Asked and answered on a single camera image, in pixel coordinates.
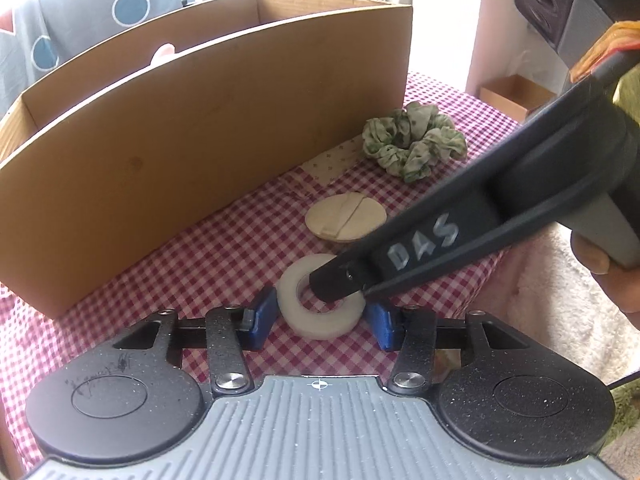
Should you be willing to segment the person's right hand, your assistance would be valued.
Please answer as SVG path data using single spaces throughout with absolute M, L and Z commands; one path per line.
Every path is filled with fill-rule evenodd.
M 570 246 L 576 259 L 592 274 L 603 292 L 639 327 L 640 276 L 639 269 L 618 266 L 600 247 L 573 232 Z

